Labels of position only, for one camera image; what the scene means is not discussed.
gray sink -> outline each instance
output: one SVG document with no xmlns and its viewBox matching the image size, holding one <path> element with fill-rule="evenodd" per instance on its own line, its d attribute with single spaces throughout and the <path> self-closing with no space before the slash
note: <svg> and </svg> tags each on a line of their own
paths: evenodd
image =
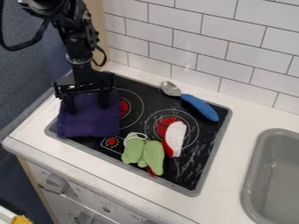
<svg viewBox="0 0 299 224">
<path fill-rule="evenodd" d="M 260 135 L 241 202 L 255 223 L 299 223 L 298 133 L 270 129 Z"/>
</svg>

spoon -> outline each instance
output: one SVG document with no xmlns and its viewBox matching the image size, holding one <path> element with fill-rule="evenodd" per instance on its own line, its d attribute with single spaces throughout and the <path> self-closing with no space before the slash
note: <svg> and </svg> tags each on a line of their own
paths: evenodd
<svg viewBox="0 0 299 224">
<path fill-rule="evenodd" d="M 209 104 L 193 95 L 182 94 L 182 91 L 172 82 L 163 81 L 161 83 L 161 89 L 166 95 L 179 96 L 183 101 L 189 102 L 194 108 L 196 108 L 203 116 L 205 116 L 209 120 L 216 123 L 219 121 L 218 114 Z"/>
</svg>

purple towel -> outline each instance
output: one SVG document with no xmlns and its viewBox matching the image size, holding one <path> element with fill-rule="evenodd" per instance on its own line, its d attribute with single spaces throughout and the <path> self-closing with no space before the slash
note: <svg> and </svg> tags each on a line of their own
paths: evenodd
<svg viewBox="0 0 299 224">
<path fill-rule="evenodd" d="M 108 108 L 98 104 L 98 94 L 77 94 L 74 102 L 76 115 L 66 112 L 61 102 L 57 121 L 58 137 L 107 137 L 118 135 L 120 130 L 120 99 L 117 90 L 110 95 Z"/>
</svg>

subway tile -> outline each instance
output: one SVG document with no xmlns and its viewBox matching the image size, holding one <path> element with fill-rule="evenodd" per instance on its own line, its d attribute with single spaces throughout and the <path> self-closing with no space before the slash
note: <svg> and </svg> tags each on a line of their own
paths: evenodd
<svg viewBox="0 0 299 224">
<path fill-rule="evenodd" d="M 227 44 L 227 41 L 216 38 L 208 38 L 185 31 L 174 32 L 173 45 L 175 47 L 216 58 L 225 58 Z"/>
<path fill-rule="evenodd" d="M 126 28 L 123 17 L 116 17 L 109 14 L 105 14 L 105 26 L 107 31 L 119 32 L 126 34 Z"/>
<path fill-rule="evenodd" d="M 220 93 L 269 107 L 272 107 L 277 96 L 277 93 L 274 91 L 226 79 L 221 81 Z"/>
<path fill-rule="evenodd" d="M 255 69 L 251 84 L 284 94 L 299 96 L 299 79 L 284 74 Z"/>
<path fill-rule="evenodd" d="M 299 55 L 299 33 L 268 28 L 262 46 L 283 53 Z"/>
<path fill-rule="evenodd" d="M 182 67 L 195 69 L 196 53 L 178 50 L 165 45 L 149 43 L 149 56 Z"/>
<path fill-rule="evenodd" d="M 299 115 L 299 98 L 286 94 L 279 94 L 275 103 L 275 108 Z"/>
<path fill-rule="evenodd" d="M 288 74 L 299 77 L 299 57 L 294 57 Z"/>
<path fill-rule="evenodd" d="M 278 73 L 286 73 L 292 57 L 280 52 L 231 43 L 229 45 L 227 59 Z"/>
<path fill-rule="evenodd" d="M 103 0 L 104 12 L 137 20 L 148 20 L 148 5 L 134 0 Z"/>
<path fill-rule="evenodd" d="M 199 33 L 202 15 L 185 10 L 149 5 L 149 21 L 152 24 Z"/>
<path fill-rule="evenodd" d="M 128 54 L 124 51 L 109 47 L 109 57 L 112 61 L 128 65 Z"/>
<path fill-rule="evenodd" d="M 278 3 L 299 5 L 298 0 L 276 0 Z"/>
<path fill-rule="evenodd" d="M 222 17 L 204 16 L 202 34 L 219 39 L 260 46 L 265 27 L 257 24 L 226 19 Z"/>
<path fill-rule="evenodd" d="M 129 53 L 129 65 L 148 73 L 170 78 L 170 64 Z"/>
<path fill-rule="evenodd" d="M 225 18 L 233 18 L 237 0 L 177 0 L 176 7 Z"/>
<path fill-rule="evenodd" d="M 171 46 L 172 29 L 131 19 L 127 19 L 126 22 L 129 36 Z"/>
<path fill-rule="evenodd" d="M 147 41 L 138 38 L 131 38 L 108 31 L 108 45 L 127 52 L 149 55 L 149 44 Z"/>
<path fill-rule="evenodd" d="M 203 55 L 198 56 L 197 70 L 215 74 L 235 81 L 249 82 L 253 68 L 242 66 L 222 59 L 214 59 Z"/>
<path fill-rule="evenodd" d="M 183 81 L 199 88 L 206 88 L 212 91 L 218 91 L 220 77 L 207 73 L 196 72 L 180 66 L 172 66 L 173 80 Z"/>
<path fill-rule="evenodd" d="M 150 4 L 162 4 L 166 6 L 173 7 L 175 0 L 143 0 L 143 2 L 147 2 Z"/>
<path fill-rule="evenodd" d="M 236 19 L 299 31 L 299 7 L 282 3 L 263 0 L 239 0 Z"/>
</svg>

blue handle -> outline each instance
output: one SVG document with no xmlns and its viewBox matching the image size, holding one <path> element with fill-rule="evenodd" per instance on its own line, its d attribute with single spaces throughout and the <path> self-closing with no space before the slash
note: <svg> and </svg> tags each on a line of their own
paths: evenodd
<svg viewBox="0 0 299 224">
<path fill-rule="evenodd" d="M 189 102 L 192 106 L 194 106 L 206 118 L 216 123 L 219 121 L 219 116 L 216 111 L 205 101 L 200 100 L 199 98 L 190 94 L 182 94 L 181 98 L 182 100 Z"/>
</svg>

